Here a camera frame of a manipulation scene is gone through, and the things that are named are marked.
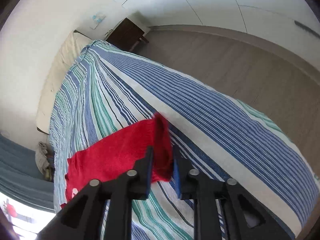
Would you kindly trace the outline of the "red knit sweater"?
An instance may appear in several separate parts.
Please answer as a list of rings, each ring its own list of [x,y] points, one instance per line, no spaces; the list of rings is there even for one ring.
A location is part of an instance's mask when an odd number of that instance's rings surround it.
[[[101,139],[67,160],[66,200],[69,202],[90,180],[116,179],[153,148],[152,182],[169,181],[173,173],[168,121],[159,113]]]

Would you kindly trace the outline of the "pile of clothes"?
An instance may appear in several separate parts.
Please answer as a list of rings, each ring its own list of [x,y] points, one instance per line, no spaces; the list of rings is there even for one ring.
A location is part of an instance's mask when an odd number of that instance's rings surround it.
[[[54,180],[54,156],[44,142],[39,142],[35,151],[35,163],[46,181]]]

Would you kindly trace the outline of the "teal window curtain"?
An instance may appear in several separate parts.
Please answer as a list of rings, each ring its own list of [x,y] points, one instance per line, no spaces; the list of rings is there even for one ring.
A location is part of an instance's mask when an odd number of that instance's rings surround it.
[[[26,206],[54,213],[54,184],[44,179],[35,151],[1,136],[1,193]]]

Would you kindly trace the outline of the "striped blue green bedspread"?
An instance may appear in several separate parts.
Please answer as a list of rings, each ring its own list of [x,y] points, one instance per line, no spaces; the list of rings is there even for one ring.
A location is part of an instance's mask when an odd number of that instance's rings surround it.
[[[55,96],[49,126],[55,211],[66,202],[68,158],[155,113],[168,120],[172,142],[195,168],[216,180],[234,178],[291,238],[299,235],[316,205],[319,181],[271,119],[189,75],[104,41],[82,49]]]

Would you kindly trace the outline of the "cream padded headboard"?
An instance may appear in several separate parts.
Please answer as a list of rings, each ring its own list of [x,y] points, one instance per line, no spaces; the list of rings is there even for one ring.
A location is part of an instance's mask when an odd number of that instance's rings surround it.
[[[49,134],[50,117],[53,111],[55,96],[59,91],[65,75],[80,55],[82,49],[92,40],[78,31],[71,32],[55,55],[43,89],[36,114],[37,130]]]

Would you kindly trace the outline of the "dark wooden nightstand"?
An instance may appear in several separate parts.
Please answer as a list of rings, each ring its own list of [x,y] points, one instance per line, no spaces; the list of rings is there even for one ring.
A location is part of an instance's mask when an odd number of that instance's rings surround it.
[[[144,34],[145,32],[138,25],[124,18],[108,32],[105,41],[121,50],[132,51],[140,42],[149,43]]]

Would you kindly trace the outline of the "white wardrobe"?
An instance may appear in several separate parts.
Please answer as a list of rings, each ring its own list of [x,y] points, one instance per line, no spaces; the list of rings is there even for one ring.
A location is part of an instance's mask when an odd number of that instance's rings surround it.
[[[304,0],[127,0],[149,26],[205,25],[248,32],[242,9],[261,9],[319,31],[319,20]]]

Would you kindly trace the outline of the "white wall switch panel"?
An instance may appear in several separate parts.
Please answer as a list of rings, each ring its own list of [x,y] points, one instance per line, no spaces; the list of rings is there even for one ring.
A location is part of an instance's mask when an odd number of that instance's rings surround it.
[[[102,12],[98,12],[92,16],[89,27],[91,29],[96,29],[96,27],[105,19],[106,15]]]

